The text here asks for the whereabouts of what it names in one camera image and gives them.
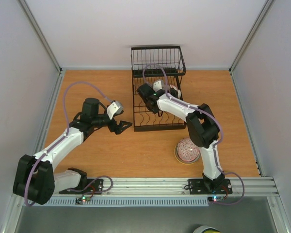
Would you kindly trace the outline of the red dotted upturned bowl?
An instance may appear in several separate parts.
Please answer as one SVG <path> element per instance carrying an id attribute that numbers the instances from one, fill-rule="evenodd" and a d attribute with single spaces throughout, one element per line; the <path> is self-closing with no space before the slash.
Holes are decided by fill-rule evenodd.
<path id="1" fill-rule="evenodd" d="M 191 164 L 196 162 L 200 157 L 200 150 L 192 140 L 187 137 L 181 139 L 176 148 L 175 155 L 179 161 L 185 164 Z"/>

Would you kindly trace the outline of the orange floral patterned bowl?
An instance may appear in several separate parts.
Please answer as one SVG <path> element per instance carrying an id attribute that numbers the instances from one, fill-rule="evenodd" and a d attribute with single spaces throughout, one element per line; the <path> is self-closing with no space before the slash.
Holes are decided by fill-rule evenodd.
<path id="1" fill-rule="evenodd" d="M 174 85 L 170 85 L 170 94 L 178 99 L 181 97 L 181 91 Z"/>

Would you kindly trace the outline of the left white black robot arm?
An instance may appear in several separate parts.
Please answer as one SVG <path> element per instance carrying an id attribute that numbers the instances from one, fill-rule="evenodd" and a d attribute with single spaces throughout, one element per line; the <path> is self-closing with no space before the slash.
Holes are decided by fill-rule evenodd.
<path id="1" fill-rule="evenodd" d="M 55 173 L 59 163 L 92 133 L 107 127 L 116 135 L 129 128 L 132 123 L 116 122 L 115 116 L 124 112 L 123 105 L 111 101 L 104 106 L 98 99 L 86 98 L 82 110 L 68 124 L 68 128 L 53 143 L 34 155 L 23 155 L 17 165 L 13 193 L 24 198 L 25 205 L 43 205 L 53 194 L 61 191 L 85 193 L 91 185 L 86 172 L 69 168 Z"/>

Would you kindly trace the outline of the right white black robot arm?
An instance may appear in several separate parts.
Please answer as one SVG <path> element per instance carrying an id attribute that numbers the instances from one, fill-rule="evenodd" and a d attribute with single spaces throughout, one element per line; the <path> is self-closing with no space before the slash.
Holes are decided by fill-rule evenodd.
<path id="1" fill-rule="evenodd" d="M 147 109 L 153 113 L 168 112 L 187 124 L 190 140 L 199 148 L 203 162 L 203 182 L 208 193 L 221 188 L 225 179 L 218 156 L 221 125 L 208 105 L 194 105 L 175 98 L 166 90 L 154 90 L 148 84 L 137 89 Z"/>

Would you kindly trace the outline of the black wire dish rack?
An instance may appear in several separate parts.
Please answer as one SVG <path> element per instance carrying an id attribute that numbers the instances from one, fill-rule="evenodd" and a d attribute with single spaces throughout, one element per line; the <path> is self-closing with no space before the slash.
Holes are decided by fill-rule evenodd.
<path id="1" fill-rule="evenodd" d="M 159 110 L 155 100 L 168 92 L 182 99 L 186 65 L 179 45 L 131 47 L 133 127 L 136 132 L 182 130 L 186 123 Z"/>

